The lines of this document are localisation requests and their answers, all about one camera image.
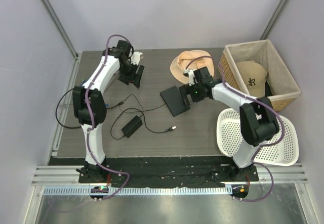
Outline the black network switch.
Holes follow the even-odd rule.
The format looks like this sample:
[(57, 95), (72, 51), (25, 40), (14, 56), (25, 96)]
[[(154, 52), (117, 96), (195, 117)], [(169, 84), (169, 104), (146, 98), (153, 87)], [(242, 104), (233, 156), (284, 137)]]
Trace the black network switch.
[(176, 86), (161, 91), (160, 96), (173, 117), (176, 117), (190, 109), (188, 105), (185, 105), (180, 90)]

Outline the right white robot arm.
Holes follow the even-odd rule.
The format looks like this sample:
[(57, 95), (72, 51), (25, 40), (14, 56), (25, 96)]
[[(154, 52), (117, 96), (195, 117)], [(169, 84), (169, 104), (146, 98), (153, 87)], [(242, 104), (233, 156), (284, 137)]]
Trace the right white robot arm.
[(267, 97), (256, 98), (233, 88), (223, 79), (213, 79), (207, 67), (185, 69), (188, 83), (179, 87), (183, 104), (190, 106), (188, 96), (194, 103), (206, 98), (219, 101), (239, 113), (242, 142), (233, 155), (229, 176), (234, 181), (242, 180), (253, 166), (253, 159), (259, 149), (275, 134), (282, 123)]

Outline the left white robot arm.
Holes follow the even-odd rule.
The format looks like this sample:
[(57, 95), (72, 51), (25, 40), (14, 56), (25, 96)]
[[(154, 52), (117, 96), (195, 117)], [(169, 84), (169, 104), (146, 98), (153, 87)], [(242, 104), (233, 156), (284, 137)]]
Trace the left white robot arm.
[(140, 65), (141, 52), (135, 52), (128, 40), (119, 40), (115, 47), (106, 47), (99, 65), (89, 79), (72, 90), (74, 116), (80, 123), (86, 142), (85, 165), (79, 173), (102, 183), (109, 171), (102, 144), (102, 124), (107, 115), (103, 93), (118, 73), (124, 84), (140, 87), (144, 66)]

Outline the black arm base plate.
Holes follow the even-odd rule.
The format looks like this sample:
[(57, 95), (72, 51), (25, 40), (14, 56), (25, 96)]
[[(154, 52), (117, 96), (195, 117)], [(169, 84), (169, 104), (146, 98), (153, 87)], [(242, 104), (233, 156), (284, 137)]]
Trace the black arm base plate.
[(85, 165), (77, 169), (80, 183), (111, 183), (127, 188), (209, 188), (221, 187), (224, 182), (258, 182), (254, 165), (239, 170), (225, 156), (133, 157), (106, 158), (113, 172), (99, 166)]

